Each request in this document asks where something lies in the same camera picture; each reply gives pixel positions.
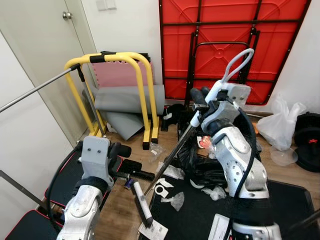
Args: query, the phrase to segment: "metal pole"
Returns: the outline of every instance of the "metal pole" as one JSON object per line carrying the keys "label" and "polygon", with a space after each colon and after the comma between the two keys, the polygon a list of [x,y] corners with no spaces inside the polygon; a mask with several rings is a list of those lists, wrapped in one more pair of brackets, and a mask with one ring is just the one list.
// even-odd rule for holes
{"label": "metal pole", "polygon": [[167,159],[164,161],[163,166],[161,167],[161,169],[159,170],[159,172],[156,174],[156,176],[154,177],[153,181],[150,183],[149,187],[147,188],[147,190],[144,192],[144,195],[147,196],[147,194],[150,192],[150,190],[153,188],[153,186],[156,184],[156,182],[158,181],[158,179],[161,177],[161,175],[165,172],[165,170],[167,169],[167,167],[170,165],[170,163],[172,162],[172,160],[174,159],[174,157],[177,155],[177,153],[179,152],[179,150],[183,147],[183,145],[185,144],[186,140],[191,136],[191,134],[195,131],[196,127],[192,126],[191,124],[189,124],[189,126],[187,127],[187,129],[184,131],[184,133],[182,134],[182,136],[180,137],[179,141],[177,142],[177,144],[175,145],[174,149],[172,150],[172,152],[170,153],[170,155],[167,157]]}
{"label": "metal pole", "polygon": [[25,99],[26,97],[30,96],[31,94],[39,91],[40,89],[42,89],[43,87],[47,86],[48,84],[54,82],[55,80],[61,78],[62,76],[66,75],[67,73],[71,72],[73,69],[72,68],[68,68],[67,70],[63,71],[62,73],[58,74],[57,76],[51,78],[50,80],[42,83],[41,85],[31,89],[30,91],[27,91],[26,93],[22,94],[21,96],[17,97],[15,100],[7,103],[6,105],[2,106],[0,108],[0,113],[3,112],[4,110],[10,108],[11,106],[15,105],[16,103],[20,102],[21,100]]}
{"label": "metal pole", "polygon": [[83,81],[82,83],[83,83],[83,88],[84,88],[86,97],[88,98],[88,101],[89,101],[89,103],[90,103],[92,112],[93,112],[93,114],[94,114],[96,123],[98,124],[98,127],[99,127],[99,129],[100,129],[101,137],[104,138],[104,137],[105,137],[104,128],[101,126],[101,123],[100,123],[100,121],[99,121],[99,117],[98,117],[98,114],[97,114],[97,110],[96,110],[95,104],[92,102],[92,99],[91,99],[91,96],[90,96],[90,93],[89,93],[88,86],[87,86],[87,84],[86,84],[85,81]]}
{"label": "metal pole", "polygon": [[35,195],[33,195],[31,192],[29,192],[27,189],[25,189],[22,185],[20,185],[18,182],[16,182],[14,179],[12,179],[9,175],[7,175],[4,171],[0,170],[0,177],[3,177],[4,180],[6,180],[8,183],[10,183],[12,186],[14,186],[16,189],[18,189],[21,193],[26,195],[28,198],[39,204],[42,208],[47,210],[47,206],[43,201],[41,201],[39,198],[37,198]]}

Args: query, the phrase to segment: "pink mat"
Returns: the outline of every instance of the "pink mat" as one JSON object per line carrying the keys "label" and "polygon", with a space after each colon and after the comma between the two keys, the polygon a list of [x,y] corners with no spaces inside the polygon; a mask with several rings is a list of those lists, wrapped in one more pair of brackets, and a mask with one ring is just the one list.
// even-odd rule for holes
{"label": "pink mat", "polygon": [[[147,86],[146,68],[140,61],[138,62],[138,65],[141,69],[143,85]],[[126,62],[114,61],[93,63],[92,67],[100,88],[137,86],[136,71]]]}

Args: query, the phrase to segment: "white handle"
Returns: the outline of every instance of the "white handle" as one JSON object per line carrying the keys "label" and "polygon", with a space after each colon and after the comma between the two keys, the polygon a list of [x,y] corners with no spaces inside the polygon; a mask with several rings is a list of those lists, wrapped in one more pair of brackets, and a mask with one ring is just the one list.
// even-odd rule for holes
{"label": "white handle", "polygon": [[[237,56],[235,56],[230,62],[229,64],[226,66],[225,72],[224,72],[224,76],[221,79],[221,81],[223,83],[226,83],[229,81],[229,79],[235,75],[240,69],[242,69],[252,58],[252,56],[254,55],[255,50],[253,50],[252,48],[247,48],[245,50],[243,50],[242,52],[240,52]],[[242,56],[249,54],[249,56],[246,57],[246,59],[235,69],[233,70],[230,74],[229,74],[229,70],[231,68],[231,66]]]}
{"label": "white handle", "polygon": [[[242,69],[252,58],[252,56],[254,55],[255,50],[253,50],[252,48],[247,48],[245,50],[243,50],[242,52],[240,52],[237,56],[235,56],[230,62],[229,64],[226,66],[225,72],[224,72],[224,76],[221,80],[218,80],[215,82],[215,84],[212,86],[212,88],[210,89],[209,93],[207,94],[207,96],[205,97],[205,102],[209,103],[212,100],[215,100],[217,97],[218,92],[223,88],[224,85],[227,85],[229,81],[229,79],[236,74],[240,69]],[[249,53],[249,56],[246,57],[246,59],[235,69],[233,70],[229,75],[229,70],[231,68],[231,66],[239,59],[241,58],[243,55],[246,55]],[[198,127],[200,125],[199,120],[198,120],[198,116],[199,116],[199,111],[197,111],[195,113],[195,115],[193,116],[193,118],[190,121],[190,124],[193,127]]]}

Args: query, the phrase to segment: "yellow parallel bars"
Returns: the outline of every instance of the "yellow parallel bars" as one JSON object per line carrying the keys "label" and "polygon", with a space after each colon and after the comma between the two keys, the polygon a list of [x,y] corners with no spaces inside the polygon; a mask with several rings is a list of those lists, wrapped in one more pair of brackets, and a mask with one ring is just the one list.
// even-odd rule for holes
{"label": "yellow parallel bars", "polygon": [[[134,53],[127,53],[127,54],[111,54],[111,55],[102,55],[101,53],[95,53],[95,54],[86,54],[82,57],[77,57],[77,58],[73,58],[71,60],[69,60],[65,66],[64,69],[68,69],[71,66],[75,65],[75,64],[80,64],[82,66],[82,64],[88,64],[88,63],[103,63],[103,62],[113,62],[113,61],[125,61],[128,64],[130,64],[131,66],[133,66],[134,70],[135,70],[135,75],[136,75],[136,80],[137,80],[137,87],[138,87],[138,91],[139,91],[139,98],[140,98],[140,104],[141,104],[141,111],[142,111],[142,118],[143,118],[143,124],[144,124],[144,136],[143,136],[143,143],[142,143],[142,147],[143,149],[149,149],[149,140],[150,140],[150,132],[151,132],[151,128],[150,128],[150,122],[148,120],[148,112],[147,112],[147,103],[146,103],[146,97],[145,97],[145,92],[144,92],[144,85],[143,85],[143,80],[142,80],[142,74],[141,74],[141,70],[139,68],[139,65],[136,63],[135,60],[133,60],[133,58],[131,58],[130,56],[128,56],[129,54],[134,54]],[[86,111],[86,108],[81,100],[81,97],[77,91],[77,88],[74,84],[74,81],[72,80],[71,76],[69,73],[67,73],[65,75],[66,80],[69,84],[69,87],[71,89],[71,92],[75,98],[76,103],[79,106],[79,109],[84,117],[84,120],[90,130],[90,133],[92,135],[95,134],[101,134],[101,136],[103,136],[103,133],[98,132],[97,133],[97,127],[94,127],[94,125],[92,124],[92,122],[90,121],[90,117]],[[94,98],[92,95],[92,92],[90,90],[90,87],[88,85],[88,83],[86,82],[86,85],[88,86],[89,89],[89,93],[90,93],[90,97],[92,99],[92,101],[94,102]],[[152,90],[151,92],[153,100],[154,100],[154,107],[152,107],[151,109],[155,109],[155,94],[154,94],[154,89],[153,89],[153,85],[152,85]],[[99,117],[99,121],[102,122],[101,116],[99,111],[97,111],[98,113],[98,117]]]}
{"label": "yellow parallel bars", "polygon": [[146,70],[146,79],[149,89],[150,107],[152,115],[152,137],[151,142],[158,143],[158,132],[159,132],[159,117],[157,116],[157,106],[154,91],[154,81],[152,76],[152,69],[148,60],[141,54],[136,52],[117,52],[117,55],[127,55],[133,59],[139,60],[143,63]]}

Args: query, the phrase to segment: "gray pad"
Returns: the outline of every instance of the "gray pad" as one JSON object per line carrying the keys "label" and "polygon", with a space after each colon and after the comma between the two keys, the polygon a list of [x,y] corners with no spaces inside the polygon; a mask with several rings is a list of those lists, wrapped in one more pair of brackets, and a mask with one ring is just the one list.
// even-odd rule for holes
{"label": "gray pad", "polygon": [[[154,85],[156,112],[162,115],[165,106],[164,85]],[[144,95],[148,114],[151,114],[149,90],[144,86]],[[95,97],[98,110],[118,113],[142,113],[137,86],[101,87]]]}
{"label": "gray pad", "polygon": [[[90,89],[94,98],[96,98],[98,89],[90,85]],[[89,113],[92,113],[90,106],[86,107]],[[110,125],[124,139],[128,140],[135,133],[144,127],[144,121],[140,114],[126,112],[110,112],[100,110],[103,119],[107,120]]]}

